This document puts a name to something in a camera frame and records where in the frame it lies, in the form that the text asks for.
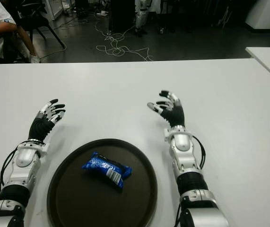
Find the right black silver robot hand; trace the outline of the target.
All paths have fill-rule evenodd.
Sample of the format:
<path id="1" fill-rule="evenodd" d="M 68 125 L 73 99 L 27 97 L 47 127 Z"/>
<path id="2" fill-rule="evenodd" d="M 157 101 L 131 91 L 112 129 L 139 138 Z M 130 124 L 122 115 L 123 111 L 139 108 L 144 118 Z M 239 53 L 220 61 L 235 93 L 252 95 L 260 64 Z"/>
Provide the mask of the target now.
<path id="1" fill-rule="evenodd" d="M 148 108 L 164 118 L 171 128 L 175 126 L 184 127 L 185 116 L 183 106 L 177 95 L 168 90 L 161 90 L 159 96 L 166 98 L 166 101 L 148 102 Z"/>

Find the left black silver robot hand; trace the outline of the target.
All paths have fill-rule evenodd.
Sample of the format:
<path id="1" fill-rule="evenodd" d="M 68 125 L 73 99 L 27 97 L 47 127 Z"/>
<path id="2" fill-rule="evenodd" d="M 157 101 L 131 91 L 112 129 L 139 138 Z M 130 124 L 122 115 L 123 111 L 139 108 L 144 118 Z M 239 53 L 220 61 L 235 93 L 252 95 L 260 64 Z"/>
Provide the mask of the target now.
<path id="1" fill-rule="evenodd" d="M 43 142 L 54 126 L 64 117 L 65 104 L 58 104 L 58 99 L 47 102 L 35 116 L 29 129 L 28 139 Z"/>

